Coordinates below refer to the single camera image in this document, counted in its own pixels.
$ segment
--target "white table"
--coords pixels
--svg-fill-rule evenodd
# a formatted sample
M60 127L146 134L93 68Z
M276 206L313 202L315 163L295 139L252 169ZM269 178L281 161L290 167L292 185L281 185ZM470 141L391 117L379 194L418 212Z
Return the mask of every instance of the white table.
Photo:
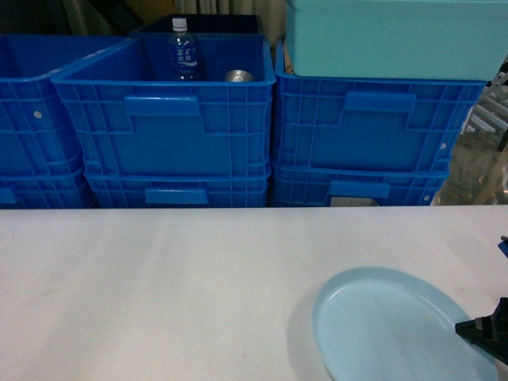
M483 316L505 234L507 206L0 211L0 379L329 380L328 278L391 267Z

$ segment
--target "crate rim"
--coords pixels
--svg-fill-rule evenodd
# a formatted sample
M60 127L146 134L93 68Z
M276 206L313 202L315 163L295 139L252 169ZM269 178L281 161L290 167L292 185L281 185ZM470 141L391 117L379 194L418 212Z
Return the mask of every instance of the crate rim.
M51 81L55 84L73 84L73 85L110 85L110 86L150 86L150 87L194 87L194 86L209 86L209 87L265 87L267 85L273 85L275 83L275 72L271 63L270 57L270 46L265 37L260 38L257 35L229 35L229 34L206 34L203 35L202 39L214 39L227 37L229 39L260 39L263 41L263 67L265 79L263 81L254 82L226 82L226 81L193 81L193 82L180 82L180 81L125 81L125 80L95 80L95 79L69 79L70 75L74 75L78 71L81 71L90 64L95 64L102 60L106 55L114 54L127 48L130 45L136 44L144 39L164 39L162 36L136 36L128 37L127 41L116 44L107 49L103 49L99 52L90 54L87 57L75 62L70 67L66 67L60 72L56 73L51 77Z
M443 179L450 176L450 170L447 171L361 171L356 169L330 169L330 168L307 168L307 167L294 167L287 165L272 164L275 170L280 171L296 171L296 172L312 172L322 173L324 175L351 175L363 177L413 177L416 179Z
M62 175L0 175L0 181L63 181L84 175L85 169L81 167L77 171Z
M105 37L105 38L109 38L111 40L113 40L113 39L118 40L118 42L115 44L112 44L111 46L109 46L107 48L99 49L95 52L88 54L87 56L81 57L75 61L72 61L70 63L62 65L61 67L56 67L56 68L52 69L51 71L48 71L47 73L32 76L32 77L10 77L10 78L9 77L0 77L0 83L30 83L30 82L42 81L44 79L51 79L55 75L58 75L61 71L70 69L71 67L73 67L76 64L81 63L82 61L87 62L86 60L91 58L92 56L101 54L101 53L113 48L117 44L124 44L125 40L128 40L128 37L124 37L124 36L82 36L82 35L77 36L77 35L67 35L67 34L28 34L28 33L0 34L0 38L2 38L2 37L6 37L6 38L11 38L11 37L14 37L14 38L16 38L16 37L23 37L23 38L31 38L31 37L53 38L53 37L56 37L56 38L62 38L63 37L63 38L68 38L69 40L72 40L72 39L82 40L82 39L85 39L88 37L92 37L92 38Z

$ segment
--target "crate handle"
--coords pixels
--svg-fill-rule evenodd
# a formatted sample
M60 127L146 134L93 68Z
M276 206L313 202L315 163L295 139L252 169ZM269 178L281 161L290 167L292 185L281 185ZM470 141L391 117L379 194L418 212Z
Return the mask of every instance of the crate handle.
M124 98L127 115L141 117L199 117L198 97L142 97L127 95Z
M0 204L15 204L18 200L10 188L0 188Z
M208 205L206 188L148 188L144 196L147 204Z
M348 91L344 100L344 109L382 113L412 113L416 100L415 94Z
M368 183L346 180L333 180L328 190L328 194L332 197L386 198L389 192L389 183Z

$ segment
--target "teal box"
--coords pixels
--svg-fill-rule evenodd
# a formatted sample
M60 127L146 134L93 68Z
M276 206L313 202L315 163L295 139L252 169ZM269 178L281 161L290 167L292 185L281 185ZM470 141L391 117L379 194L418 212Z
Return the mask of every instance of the teal box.
M287 44L302 76L487 81L506 19L506 0L287 0Z

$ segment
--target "light blue plate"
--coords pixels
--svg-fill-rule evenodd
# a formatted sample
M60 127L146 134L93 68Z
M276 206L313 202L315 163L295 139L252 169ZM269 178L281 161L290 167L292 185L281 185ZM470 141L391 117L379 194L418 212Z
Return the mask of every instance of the light blue plate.
M496 380L494 360L455 333L466 320L437 288L380 267L335 275L317 294L313 315L336 381Z

